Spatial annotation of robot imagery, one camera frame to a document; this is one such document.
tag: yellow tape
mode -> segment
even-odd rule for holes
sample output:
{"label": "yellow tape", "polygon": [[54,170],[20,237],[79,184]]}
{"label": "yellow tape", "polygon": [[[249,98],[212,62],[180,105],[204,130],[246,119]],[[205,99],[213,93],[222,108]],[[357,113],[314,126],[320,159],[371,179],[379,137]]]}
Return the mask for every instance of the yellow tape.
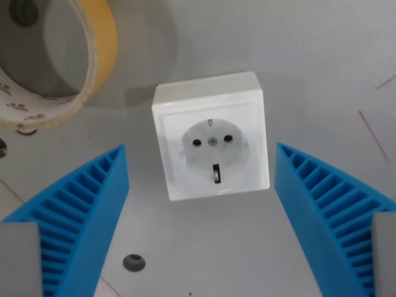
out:
{"label": "yellow tape", "polygon": [[88,71],[82,90],[71,97],[43,97],[19,86],[0,69],[0,126],[25,130],[55,126],[78,112],[111,74],[118,36],[107,0],[69,2],[87,38]]}

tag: outlet hole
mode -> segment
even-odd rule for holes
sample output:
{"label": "outlet hole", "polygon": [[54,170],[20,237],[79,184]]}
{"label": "outlet hole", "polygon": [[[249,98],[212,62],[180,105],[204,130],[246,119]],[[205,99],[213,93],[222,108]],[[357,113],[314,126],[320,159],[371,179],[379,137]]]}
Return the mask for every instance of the outlet hole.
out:
{"label": "outlet hole", "polygon": [[213,164],[213,179],[215,184],[220,184],[222,182],[222,176],[220,175],[220,165]]}
{"label": "outlet hole", "polygon": [[233,137],[232,135],[226,135],[226,136],[224,137],[224,141],[225,141],[226,143],[230,143],[231,141],[233,141],[233,139],[234,139],[234,137]]}
{"label": "outlet hole", "polygon": [[192,145],[195,146],[195,147],[200,147],[201,144],[202,144],[202,142],[199,139],[195,139],[192,142]]}

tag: gray table surface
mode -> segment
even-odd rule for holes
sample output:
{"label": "gray table surface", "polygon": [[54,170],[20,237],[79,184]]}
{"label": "gray table surface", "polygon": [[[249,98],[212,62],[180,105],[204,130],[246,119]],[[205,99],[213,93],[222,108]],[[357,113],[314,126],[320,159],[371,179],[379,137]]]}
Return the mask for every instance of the gray table surface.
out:
{"label": "gray table surface", "polygon": [[[273,189],[278,141],[396,198],[396,169],[358,116],[394,108],[394,1],[110,1],[119,58],[74,118],[9,147],[0,178],[23,200],[126,144],[131,191],[102,276],[123,296],[320,296]],[[155,84],[252,70],[264,90],[271,188],[171,202],[151,114]],[[147,267],[129,273],[123,257]]]}

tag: white electrical outlet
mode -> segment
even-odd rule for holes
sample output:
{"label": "white electrical outlet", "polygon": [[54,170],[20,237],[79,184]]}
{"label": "white electrical outlet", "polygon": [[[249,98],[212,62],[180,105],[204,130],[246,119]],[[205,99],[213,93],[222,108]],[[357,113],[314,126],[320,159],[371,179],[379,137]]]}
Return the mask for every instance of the white electrical outlet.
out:
{"label": "white electrical outlet", "polygon": [[264,99],[253,72],[159,85],[152,111],[171,200],[269,188]]}

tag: tape roll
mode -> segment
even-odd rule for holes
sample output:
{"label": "tape roll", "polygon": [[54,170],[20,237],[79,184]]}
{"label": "tape roll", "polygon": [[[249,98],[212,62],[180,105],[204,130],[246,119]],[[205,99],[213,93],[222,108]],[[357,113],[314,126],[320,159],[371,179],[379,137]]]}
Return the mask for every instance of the tape roll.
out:
{"label": "tape roll", "polygon": [[0,68],[1,127],[28,131],[58,125],[76,114],[113,70],[118,36],[107,0],[69,3],[87,39],[88,69],[81,91],[68,97],[46,97],[23,88]]}

